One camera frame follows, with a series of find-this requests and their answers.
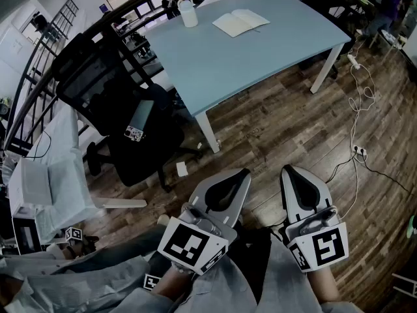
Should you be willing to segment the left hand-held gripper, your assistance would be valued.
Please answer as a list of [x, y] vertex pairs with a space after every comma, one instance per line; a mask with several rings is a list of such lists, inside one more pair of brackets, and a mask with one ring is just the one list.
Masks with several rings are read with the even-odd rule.
[[202, 180], [179, 217], [171, 217], [157, 251], [198, 275], [205, 274], [226, 255], [237, 238], [233, 229], [245, 204], [249, 169], [221, 171]]

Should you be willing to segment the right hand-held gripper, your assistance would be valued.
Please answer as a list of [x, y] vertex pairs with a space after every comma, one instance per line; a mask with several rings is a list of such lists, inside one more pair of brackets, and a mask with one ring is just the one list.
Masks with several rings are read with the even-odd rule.
[[288, 164], [281, 170], [280, 185], [289, 222], [296, 222], [285, 229], [286, 247], [300, 270], [316, 271], [347, 258], [346, 223], [331, 206], [326, 183], [310, 171]]

